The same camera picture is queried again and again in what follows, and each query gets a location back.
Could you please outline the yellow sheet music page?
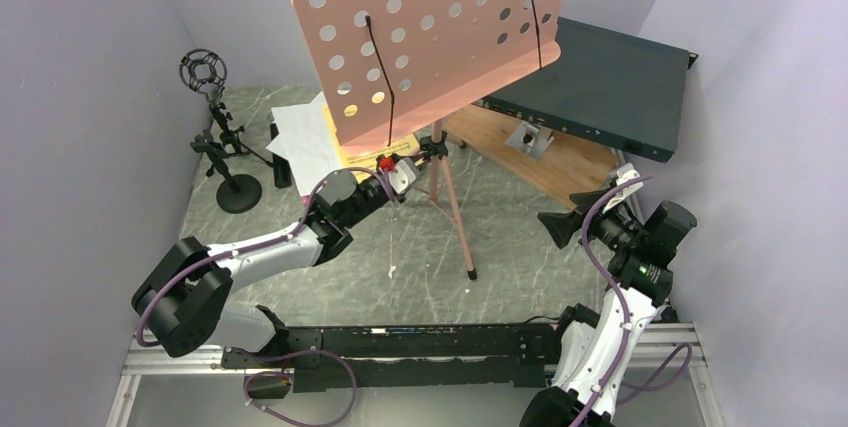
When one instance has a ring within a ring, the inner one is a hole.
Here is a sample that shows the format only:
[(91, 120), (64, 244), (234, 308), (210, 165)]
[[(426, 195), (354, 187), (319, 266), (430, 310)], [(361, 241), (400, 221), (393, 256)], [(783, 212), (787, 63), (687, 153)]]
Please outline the yellow sheet music page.
[(420, 152), (418, 139), (414, 134), (410, 134), (394, 141), (389, 146), (384, 146), (371, 152), (359, 152), (358, 154), (355, 154), (351, 148), (342, 147), (339, 143), (337, 129), (327, 104), (322, 106), (322, 114), (324, 120), (327, 122), (329, 131), (332, 133), (333, 145), (337, 151), (342, 167), (363, 167), (373, 170), (375, 167), (379, 166), (377, 157), (380, 155), (385, 157), (388, 157), (390, 154), (410, 156), (416, 155)]

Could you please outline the grey paper sheet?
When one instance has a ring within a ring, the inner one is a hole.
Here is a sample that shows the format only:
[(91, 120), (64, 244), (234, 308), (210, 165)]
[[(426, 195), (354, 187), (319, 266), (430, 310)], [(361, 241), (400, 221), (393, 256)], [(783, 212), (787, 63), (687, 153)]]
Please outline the grey paper sheet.
[(324, 93), (305, 104), (272, 107), (271, 116), (278, 135), (266, 149), (288, 161), (295, 187), (306, 197), (327, 174), (342, 167)]

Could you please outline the black silver handheld microphone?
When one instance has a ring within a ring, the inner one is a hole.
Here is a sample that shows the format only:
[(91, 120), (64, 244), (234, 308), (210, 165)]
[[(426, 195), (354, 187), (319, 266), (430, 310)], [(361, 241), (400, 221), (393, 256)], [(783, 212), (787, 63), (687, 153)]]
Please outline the black silver handheld microphone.
[[(279, 129), (272, 113), (268, 114), (267, 122), (269, 125), (270, 139), (275, 140), (279, 135)], [(272, 154), (272, 170), (274, 186), (276, 188), (285, 189), (292, 185), (290, 164), (285, 158), (277, 155), (276, 153)]]

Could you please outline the black round-base mic stand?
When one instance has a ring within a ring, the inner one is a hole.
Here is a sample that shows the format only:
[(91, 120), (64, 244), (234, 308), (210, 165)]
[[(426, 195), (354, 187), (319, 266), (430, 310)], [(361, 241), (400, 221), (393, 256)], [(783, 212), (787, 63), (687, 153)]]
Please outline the black round-base mic stand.
[(216, 190), (218, 207), (229, 214), (241, 214), (255, 207), (262, 197), (260, 182), (249, 174), (233, 175), (226, 164), (229, 154), (215, 142), (209, 129), (194, 137), (190, 143), (196, 153), (204, 154), (211, 162), (206, 176), (218, 173), (223, 181)]

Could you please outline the pink tripod music stand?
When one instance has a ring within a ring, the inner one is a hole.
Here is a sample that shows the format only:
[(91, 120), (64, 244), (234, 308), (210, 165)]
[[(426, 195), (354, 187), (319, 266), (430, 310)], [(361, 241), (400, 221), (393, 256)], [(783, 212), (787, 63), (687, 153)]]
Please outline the pink tripod music stand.
[(291, 0), (342, 147), (387, 146), (556, 61), (561, 0)]

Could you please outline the black tripod mic stand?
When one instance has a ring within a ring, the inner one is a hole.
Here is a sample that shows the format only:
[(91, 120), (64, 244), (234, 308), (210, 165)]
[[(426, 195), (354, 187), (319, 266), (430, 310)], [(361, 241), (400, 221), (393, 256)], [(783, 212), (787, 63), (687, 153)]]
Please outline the black tripod mic stand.
[(224, 147), (231, 146), (235, 155), (251, 154), (266, 166), (273, 166), (271, 161), (241, 141), (240, 134), (245, 131), (244, 126), (232, 129), (229, 125), (233, 117), (223, 102), (228, 69), (218, 54), (204, 48), (188, 51), (180, 61), (179, 76), (186, 87), (205, 97), (211, 117), (221, 130), (219, 140)]

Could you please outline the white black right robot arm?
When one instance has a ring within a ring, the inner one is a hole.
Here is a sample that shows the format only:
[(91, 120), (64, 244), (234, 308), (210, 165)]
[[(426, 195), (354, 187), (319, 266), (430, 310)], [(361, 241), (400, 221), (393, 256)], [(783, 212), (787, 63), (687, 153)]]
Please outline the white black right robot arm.
[(538, 214), (557, 247), (580, 237), (607, 291), (599, 312), (582, 305), (563, 311), (550, 338), (559, 358), (556, 370), (548, 387), (532, 398), (521, 425), (612, 425), (634, 351), (670, 296), (669, 265), (697, 225), (695, 216), (674, 202), (661, 203), (640, 222), (625, 200), (643, 184), (634, 178), (575, 194), (571, 212)]

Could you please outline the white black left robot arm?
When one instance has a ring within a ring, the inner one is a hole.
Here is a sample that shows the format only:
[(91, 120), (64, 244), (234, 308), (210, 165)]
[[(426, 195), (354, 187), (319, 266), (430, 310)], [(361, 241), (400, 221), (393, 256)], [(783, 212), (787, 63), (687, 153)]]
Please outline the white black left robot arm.
[(287, 353), (283, 322), (267, 307), (240, 307), (232, 293), (294, 269), (327, 263), (353, 241), (352, 227), (390, 202), (401, 202), (418, 180), (408, 161), (359, 181), (352, 168), (327, 174), (307, 197), (293, 224), (258, 237), (204, 245), (194, 237), (175, 243), (131, 300), (142, 347), (172, 358), (203, 345), (242, 350), (264, 367)]

